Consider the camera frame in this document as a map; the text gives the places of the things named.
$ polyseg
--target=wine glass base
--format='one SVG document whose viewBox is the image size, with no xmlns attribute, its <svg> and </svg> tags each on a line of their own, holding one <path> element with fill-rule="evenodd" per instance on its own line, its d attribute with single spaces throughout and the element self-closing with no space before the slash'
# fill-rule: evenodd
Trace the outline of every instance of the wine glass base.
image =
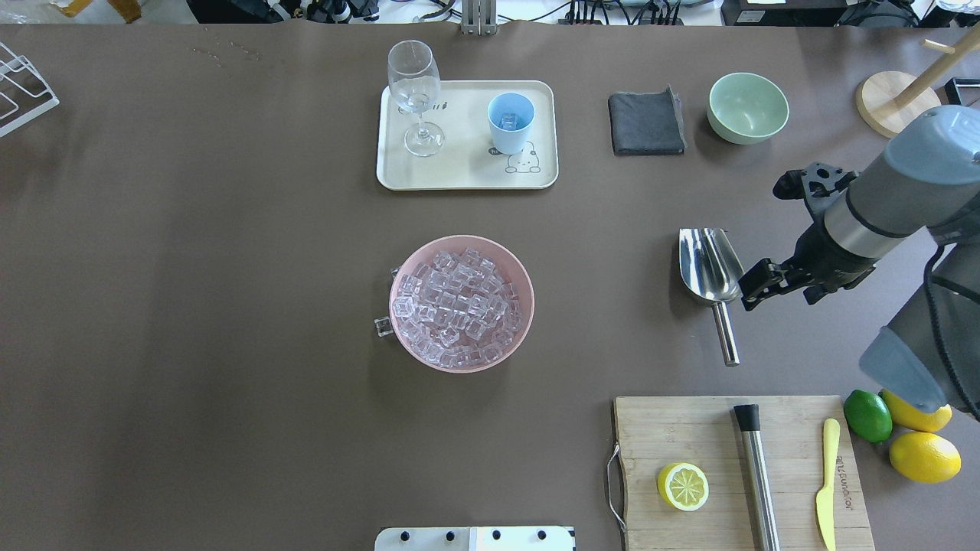
<svg viewBox="0 0 980 551">
<path fill-rule="evenodd" d="M 442 128 L 433 123 L 420 123 L 412 125 L 405 131 L 405 147 L 409 153 L 416 157 L 431 157 L 442 149 L 442 143 L 446 140 Z"/>
</svg>

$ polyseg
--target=white wire rack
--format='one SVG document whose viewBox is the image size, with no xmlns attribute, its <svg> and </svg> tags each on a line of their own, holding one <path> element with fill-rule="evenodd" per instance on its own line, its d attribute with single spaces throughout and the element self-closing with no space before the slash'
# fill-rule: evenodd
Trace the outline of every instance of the white wire rack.
<svg viewBox="0 0 980 551">
<path fill-rule="evenodd" d="M 0 42 L 0 137 L 58 105 L 41 73 Z"/>
</svg>

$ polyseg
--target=brown tabletop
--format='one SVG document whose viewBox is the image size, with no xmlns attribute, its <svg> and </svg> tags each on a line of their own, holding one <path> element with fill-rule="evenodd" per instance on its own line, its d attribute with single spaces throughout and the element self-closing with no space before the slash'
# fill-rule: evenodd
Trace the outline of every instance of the brown tabletop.
<svg viewBox="0 0 980 551">
<path fill-rule="evenodd" d="M 604 495 L 620 395 L 877 390 L 858 357 L 918 286 L 918 233 L 857 289 L 711 311 L 677 273 L 677 229 L 721 226 L 743 264 L 809 225 L 770 194 L 885 139 L 853 105 L 917 42 L 953 30 L 508 24 L 5 26 L 62 104 L 0 139 L 0 548 L 370 549 L 385 526 L 575 526 L 620 548 Z M 376 180 L 385 55 L 429 43 L 445 79 L 555 91 L 561 174 L 523 192 L 395 193 Z M 950 75 L 976 76 L 978 58 Z M 705 116 L 721 75 L 768 76 L 790 122 L 741 147 Z M 683 156 L 617 158 L 607 98 L 680 94 Z M 535 285 L 527 339 L 456 376 L 371 320 L 388 270 L 473 233 Z M 901 477 L 856 443 L 878 549 L 972 549 L 980 425 L 943 435 L 952 481 Z"/>
</svg>

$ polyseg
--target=wooden stand base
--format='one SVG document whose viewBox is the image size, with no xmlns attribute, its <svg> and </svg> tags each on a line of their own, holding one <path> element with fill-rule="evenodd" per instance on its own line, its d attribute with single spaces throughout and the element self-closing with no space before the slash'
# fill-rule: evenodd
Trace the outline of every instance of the wooden stand base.
<svg viewBox="0 0 980 551">
<path fill-rule="evenodd" d="M 939 107 L 939 96 L 932 88 L 926 88 L 903 106 L 895 102 L 895 98 L 915 79 L 915 75 L 899 71 L 869 76 L 857 88 L 855 98 L 861 118 L 876 132 L 891 138 L 924 111 Z"/>
</svg>

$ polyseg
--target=black box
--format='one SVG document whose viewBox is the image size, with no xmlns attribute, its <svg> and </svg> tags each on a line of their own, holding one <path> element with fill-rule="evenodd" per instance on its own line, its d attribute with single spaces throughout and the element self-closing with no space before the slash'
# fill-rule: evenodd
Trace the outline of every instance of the black box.
<svg viewBox="0 0 980 551">
<path fill-rule="evenodd" d="M 724 0 L 721 18 L 738 26 L 833 26 L 848 9 L 845 0 L 786 0 L 785 4 L 750 4 Z"/>
</svg>

